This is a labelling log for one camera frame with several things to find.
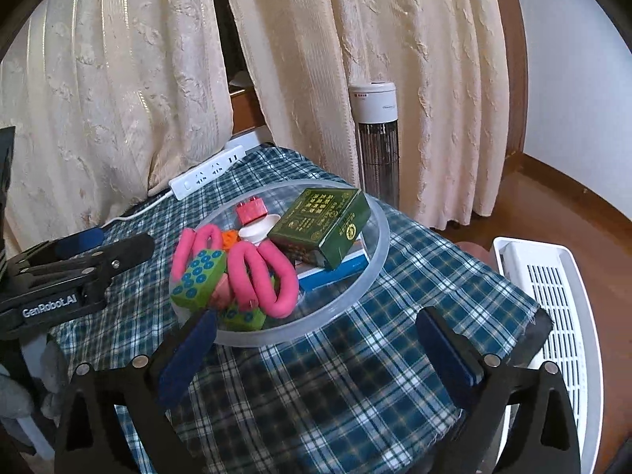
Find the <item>green dotted block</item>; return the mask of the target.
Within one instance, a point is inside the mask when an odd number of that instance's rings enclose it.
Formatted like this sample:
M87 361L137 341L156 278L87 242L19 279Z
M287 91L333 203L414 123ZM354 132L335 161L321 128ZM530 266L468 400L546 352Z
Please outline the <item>green dotted block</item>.
M232 332L256 332L263 328L267 316L259 309L241 311L237 305L226 308L221 315L222 326Z
M181 308L196 311L205 307L227 267L227 254L219 249L203 249L188 263L184 274L173 285L171 301Z

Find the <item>pink foam roller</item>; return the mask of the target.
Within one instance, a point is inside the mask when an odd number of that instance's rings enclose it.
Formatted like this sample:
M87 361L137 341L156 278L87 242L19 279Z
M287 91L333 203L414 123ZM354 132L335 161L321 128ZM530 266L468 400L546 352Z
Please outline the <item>pink foam roller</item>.
M188 263L202 250L221 250L222 248L222 231L218 226L208 224L197 230L184 228L180 234L175 253L173 254L170 278L173 281L179 281L188 268Z
M299 281L288 258L270 241L238 242L228 252L228 279L239 311L259 308L273 319L292 314Z

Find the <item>orange building block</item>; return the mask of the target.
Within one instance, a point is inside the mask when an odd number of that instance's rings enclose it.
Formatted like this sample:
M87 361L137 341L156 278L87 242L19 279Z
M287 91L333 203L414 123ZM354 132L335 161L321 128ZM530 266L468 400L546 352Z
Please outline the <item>orange building block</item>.
M224 252L229 252L239 241L239 233L236 229L228 229L222 232L222 249Z

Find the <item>white plastic jar lid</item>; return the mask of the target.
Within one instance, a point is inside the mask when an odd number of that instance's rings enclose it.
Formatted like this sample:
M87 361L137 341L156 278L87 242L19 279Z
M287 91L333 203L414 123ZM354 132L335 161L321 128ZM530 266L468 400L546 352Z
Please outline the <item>white plastic jar lid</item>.
M281 219L278 214L267 214L259 219L253 220L251 223L242 226L239 231L239 239L254 245L260 244L266 240L268 233Z

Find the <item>green and pink block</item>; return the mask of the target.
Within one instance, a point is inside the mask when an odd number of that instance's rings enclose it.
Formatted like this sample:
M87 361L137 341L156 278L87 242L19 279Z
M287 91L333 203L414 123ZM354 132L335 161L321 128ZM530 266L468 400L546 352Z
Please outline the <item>green and pink block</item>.
M250 199L240 201L237 204L236 213L239 223L242 226L246 226L257 219L267 216L268 209L260 197L252 196Z

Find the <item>white medicine box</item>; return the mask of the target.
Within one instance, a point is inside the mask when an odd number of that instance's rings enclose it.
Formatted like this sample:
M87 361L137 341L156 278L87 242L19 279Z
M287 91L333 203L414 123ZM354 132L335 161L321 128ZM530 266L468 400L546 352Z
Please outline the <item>white medicine box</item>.
M306 263L300 263L295 266L295 271L297 272L300 289L304 292L311 292L358 275L368 265L369 257L363 249L359 249L347 255L340 265L333 270L327 270L323 267L310 267Z

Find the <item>dark green tea box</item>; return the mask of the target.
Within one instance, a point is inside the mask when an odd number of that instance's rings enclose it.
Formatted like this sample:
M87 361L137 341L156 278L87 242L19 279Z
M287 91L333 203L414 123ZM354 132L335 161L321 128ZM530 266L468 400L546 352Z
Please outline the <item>dark green tea box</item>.
M371 217L362 190L307 187L268 233L291 260L335 270Z

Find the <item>white power strip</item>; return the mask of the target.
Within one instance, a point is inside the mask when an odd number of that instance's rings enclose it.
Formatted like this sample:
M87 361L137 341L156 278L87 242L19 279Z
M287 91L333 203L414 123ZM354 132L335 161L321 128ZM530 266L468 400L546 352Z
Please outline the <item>white power strip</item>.
M169 181L168 185L177 200L181 201L219 178L245 156L243 146L224 150Z

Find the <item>white plastic basket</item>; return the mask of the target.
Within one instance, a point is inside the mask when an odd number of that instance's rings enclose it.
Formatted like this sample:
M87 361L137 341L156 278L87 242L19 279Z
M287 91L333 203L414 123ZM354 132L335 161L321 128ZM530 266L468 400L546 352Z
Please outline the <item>white plastic basket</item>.
M499 273L532 296L553 321L529 366L558 365L574 412L581 471L591 473L601 442L604 386L597 326L581 272L562 245L496 237L492 251Z

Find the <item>cream patterned curtain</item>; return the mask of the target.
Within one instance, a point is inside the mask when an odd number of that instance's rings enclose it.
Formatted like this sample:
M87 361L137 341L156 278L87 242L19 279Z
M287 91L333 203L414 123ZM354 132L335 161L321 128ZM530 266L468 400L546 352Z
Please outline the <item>cream patterned curtain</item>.
M43 0L2 60L1 122L10 254L123 214L231 135L213 0Z

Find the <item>clear plastic bowl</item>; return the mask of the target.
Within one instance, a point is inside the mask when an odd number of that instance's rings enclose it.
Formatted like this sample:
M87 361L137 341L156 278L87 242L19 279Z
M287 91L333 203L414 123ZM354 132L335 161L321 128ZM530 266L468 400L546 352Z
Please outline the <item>clear plastic bowl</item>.
M237 204L252 196L260 197L271 213L282 216L307 187L352 188L342 183L312 179L273 183L230 200L213 210L200 223L222 228L234 225L237 222ZM292 314L281 320L266 319L260 331L232 332L222 326L220 319L215 342L235 348L276 346L317 331L357 303L370 290L384 267L390 242L390 228L379 201L364 195L371 209L371 217L347 254L359 249L365 251L369 265L362 273L311 292L300 289L298 303Z

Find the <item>white tower heater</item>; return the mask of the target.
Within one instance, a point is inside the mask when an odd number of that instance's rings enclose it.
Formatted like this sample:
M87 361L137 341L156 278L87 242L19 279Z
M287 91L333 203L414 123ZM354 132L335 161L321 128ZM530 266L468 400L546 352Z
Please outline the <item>white tower heater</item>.
M400 203L399 112L391 81L349 87L358 134L363 188L397 208Z

